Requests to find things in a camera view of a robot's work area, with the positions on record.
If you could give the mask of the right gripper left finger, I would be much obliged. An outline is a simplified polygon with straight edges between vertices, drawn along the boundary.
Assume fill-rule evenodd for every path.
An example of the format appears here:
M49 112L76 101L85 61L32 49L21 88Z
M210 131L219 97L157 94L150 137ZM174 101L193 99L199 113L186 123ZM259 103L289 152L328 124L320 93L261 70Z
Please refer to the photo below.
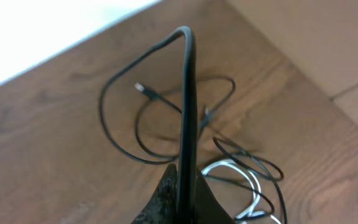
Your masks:
M177 216L177 167L169 164L154 193L131 224L173 224Z

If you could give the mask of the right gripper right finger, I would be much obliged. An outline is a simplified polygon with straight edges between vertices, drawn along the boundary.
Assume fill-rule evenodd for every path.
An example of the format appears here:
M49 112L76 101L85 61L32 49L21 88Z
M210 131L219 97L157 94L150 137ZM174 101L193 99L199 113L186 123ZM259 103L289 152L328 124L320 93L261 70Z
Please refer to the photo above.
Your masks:
M200 170L196 175L196 223L234 224L234 220L216 200Z

